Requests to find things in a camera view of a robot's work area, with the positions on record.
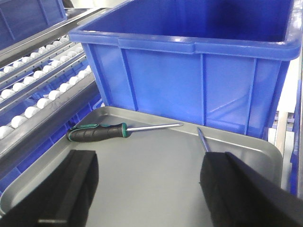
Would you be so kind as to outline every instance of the metal frame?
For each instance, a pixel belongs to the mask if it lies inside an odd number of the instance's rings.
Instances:
[[[4,99],[0,103],[0,115],[15,107],[20,101],[24,100],[25,98],[28,98],[33,93],[38,91],[40,88],[45,87],[47,84],[52,82],[54,79],[60,77],[62,74],[64,74],[66,71],[72,69],[75,65],[78,65],[80,62],[83,62],[86,60],[85,54],[79,53],[72,59],[68,60],[64,64],[60,65],[53,71],[50,71],[49,73],[46,73],[43,77],[37,79],[34,83],[26,86],[24,89],[16,92],[13,96]]]
[[[303,199],[303,72],[302,72],[302,54],[303,54],[303,45],[300,57],[300,79],[301,79],[301,97],[300,97],[300,131],[299,131],[299,163],[298,163],[298,198]]]

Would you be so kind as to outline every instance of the screwdriver handle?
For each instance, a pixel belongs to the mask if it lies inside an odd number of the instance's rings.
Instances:
[[[66,138],[73,142],[95,142],[107,140],[114,137],[127,137],[127,125],[121,123],[117,125],[87,124],[70,128],[66,133]]]

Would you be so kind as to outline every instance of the white roller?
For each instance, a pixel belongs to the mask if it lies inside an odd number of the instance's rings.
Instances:
[[[33,83],[35,80],[36,80],[35,77],[25,77],[23,80],[23,83],[25,85],[29,85],[29,84]]]
[[[62,65],[62,61],[54,60],[51,63],[51,66],[53,66],[55,68],[58,67],[58,66],[60,66],[60,65]]]
[[[59,39],[59,41],[60,41],[61,43],[64,43],[64,42],[68,42],[69,39],[66,38],[66,37],[62,37],[62,38]]]
[[[48,104],[50,104],[52,101],[48,98],[40,98],[37,102],[37,107],[39,109],[43,109],[44,107],[46,107]]]
[[[77,52],[77,53],[81,53],[82,51],[83,51],[83,48],[80,46],[75,49],[75,52]]]
[[[39,54],[38,52],[32,52],[31,54],[30,54],[30,57],[31,58],[36,58],[36,57],[39,57],[41,54]]]
[[[1,92],[1,98],[8,98],[11,97],[13,94],[15,94],[15,91],[10,89],[5,89]]]
[[[24,63],[27,63],[27,62],[29,62],[29,61],[31,61],[31,60],[32,60],[31,57],[23,57],[23,58],[21,59],[21,61],[24,62]]]
[[[88,74],[89,74],[89,72],[84,71],[84,70],[81,70],[81,71],[78,73],[78,77],[81,78],[81,79],[83,79],[83,78],[86,77]]]
[[[62,91],[57,91],[57,90],[52,90],[49,94],[48,94],[48,98],[50,100],[55,100],[56,98],[58,98],[60,95],[62,95],[63,92]]]
[[[71,77],[70,80],[68,81],[69,84],[71,85],[75,85],[76,83],[78,83],[80,81],[79,77]]]
[[[67,53],[67,56],[69,56],[70,58],[72,58],[72,57],[74,57],[74,56],[76,56],[77,55],[77,52],[75,52],[75,51],[69,51],[68,53]]]
[[[87,72],[91,72],[91,68],[90,68],[90,66],[89,66],[89,65],[86,67],[85,71],[87,71]]]
[[[15,68],[18,68],[18,67],[20,67],[21,65],[24,65],[24,62],[15,61],[15,62],[13,63],[13,67],[15,67]]]
[[[38,78],[40,78],[40,77],[42,77],[42,76],[44,76],[44,75],[45,75],[45,72],[44,72],[44,71],[38,70],[38,71],[35,71],[35,72],[34,72],[33,77],[36,78],[36,79],[38,79]]]
[[[14,131],[13,128],[9,127],[9,126],[1,126],[0,127],[0,140],[3,139],[4,137],[6,137],[7,135],[9,135],[10,133],[12,133]]]
[[[44,48],[44,49],[39,49],[39,50],[38,50],[38,53],[39,53],[39,54],[44,54],[44,53],[46,53],[47,51],[48,51],[48,50],[45,49],[45,48]]]
[[[55,48],[55,46],[52,44],[48,44],[45,48],[49,51],[50,49]]]
[[[45,66],[43,67],[42,71],[48,73],[48,72],[52,71],[54,68],[55,68],[54,66],[45,65]]]
[[[34,116],[37,112],[39,112],[40,109],[35,107],[35,106],[30,106],[28,107],[25,112],[24,112],[24,115],[25,117],[27,118],[31,118],[32,116]]]
[[[58,40],[56,40],[56,41],[53,42],[54,46],[60,46],[61,44],[62,44],[62,42],[60,42]]]
[[[13,90],[17,92],[17,91],[22,90],[25,87],[26,87],[26,85],[24,83],[17,82],[13,85]]]
[[[16,129],[17,127],[19,127],[20,125],[22,125],[25,121],[27,120],[26,117],[23,116],[15,116],[13,117],[13,119],[11,119],[11,126]]]
[[[8,73],[8,72],[12,72],[13,70],[15,69],[15,67],[12,67],[12,66],[5,66],[3,71],[5,73]]]
[[[71,59],[69,56],[61,56],[60,61],[66,62],[66,61],[68,61],[69,59]]]
[[[68,89],[70,89],[72,87],[71,84],[67,84],[67,83],[63,83],[60,85],[59,87],[59,91],[61,92],[66,92]]]

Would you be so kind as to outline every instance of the roller conveyor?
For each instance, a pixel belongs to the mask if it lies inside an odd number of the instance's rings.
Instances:
[[[81,45],[66,35],[102,9],[66,11],[74,17],[0,51],[0,194],[102,104]]]

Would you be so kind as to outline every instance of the screwdriver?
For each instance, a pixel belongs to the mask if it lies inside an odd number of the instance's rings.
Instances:
[[[208,147],[208,144],[207,144],[207,142],[206,142],[206,140],[205,140],[205,137],[204,137],[204,135],[203,135],[201,129],[200,129],[199,127],[198,127],[197,129],[198,129],[198,134],[199,134],[199,137],[200,137],[200,139],[201,139],[201,142],[202,142],[202,146],[203,146],[204,151],[205,151],[205,152],[210,152],[210,149],[209,149],[209,147]]]
[[[144,126],[137,128],[127,128],[126,123],[117,125],[86,124],[70,128],[66,133],[66,138],[73,142],[95,142],[107,140],[114,137],[128,137],[131,131],[143,131],[153,129],[163,129],[182,126],[183,123],[161,124]]]

